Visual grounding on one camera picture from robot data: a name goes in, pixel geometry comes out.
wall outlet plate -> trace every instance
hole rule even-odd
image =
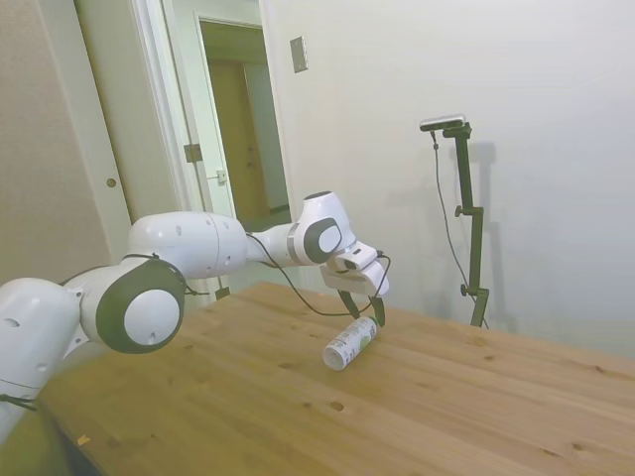
[[[295,72],[302,72],[309,69],[305,37],[297,37],[294,40],[291,40],[291,58],[294,62]]]

open doorway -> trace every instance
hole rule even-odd
[[[200,22],[236,218],[247,231],[291,221],[262,29]]]

brown door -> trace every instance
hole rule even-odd
[[[243,65],[212,61],[209,72],[237,218],[266,217],[269,206]]]

white wall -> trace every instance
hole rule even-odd
[[[245,77],[262,161],[267,204],[269,208],[285,206],[289,204],[289,197],[285,184],[269,69],[264,64],[245,64]]]
[[[387,301],[469,322],[445,240],[428,117],[470,120],[493,327],[635,356],[635,4],[263,0],[292,197],[335,190],[393,257]],[[309,70],[289,40],[304,35]],[[441,179],[468,264],[452,143]]]

black metal stand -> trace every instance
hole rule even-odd
[[[483,250],[483,213],[482,206],[474,206],[472,199],[472,180],[469,172],[469,153],[467,140],[470,138],[472,128],[469,122],[460,127],[444,129],[444,137],[454,138],[456,143],[456,158],[458,160],[458,181],[460,183],[461,203],[456,208],[454,216],[461,214],[471,216],[471,249],[469,253],[469,281],[467,287],[460,286],[462,295],[470,295],[476,298],[474,311],[472,312],[471,325],[481,327],[489,298],[489,290],[480,287],[480,263]]]

